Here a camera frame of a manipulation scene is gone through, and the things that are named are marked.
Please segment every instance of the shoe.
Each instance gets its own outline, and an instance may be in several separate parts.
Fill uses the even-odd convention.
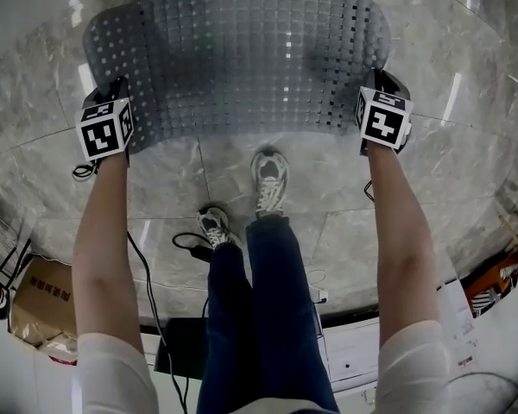
[[[289,180],[289,164],[276,151],[259,152],[251,161],[251,174],[256,185],[257,217],[282,215],[282,203]]]
[[[198,211],[196,220],[213,250],[225,242],[238,243],[237,237],[228,229],[226,213],[219,207],[205,207]]]

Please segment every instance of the human arm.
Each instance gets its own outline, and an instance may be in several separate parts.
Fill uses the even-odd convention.
[[[127,167],[124,153],[100,165],[73,251],[73,296],[79,337],[106,334],[142,353],[127,247]]]
[[[430,229],[393,149],[369,142],[378,234],[380,346],[414,323],[438,320]]]

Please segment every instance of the white sleeve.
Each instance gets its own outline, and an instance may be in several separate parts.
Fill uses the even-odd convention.
[[[157,393],[144,356],[116,337],[89,333],[78,340],[73,398],[84,414],[158,414]]]
[[[415,323],[394,334],[380,351],[376,414],[448,412],[446,351],[436,321]]]

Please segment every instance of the cable plug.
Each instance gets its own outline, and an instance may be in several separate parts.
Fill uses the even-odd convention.
[[[202,260],[203,262],[210,263],[213,255],[213,250],[203,245],[197,245],[192,248],[187,248],[193,258]]]
[[[319,289],[319,304],[325,304],[326,302],[328,302],[328,292]]]

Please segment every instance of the jeans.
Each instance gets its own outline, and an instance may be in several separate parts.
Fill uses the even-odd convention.
[[[209,272],[209,357],[198,414],[227,414],[259,398],[311,400],[338,411],[319,353],[300,246],[285,217],[247,229],[253,288],[242,251],[225,243]]]

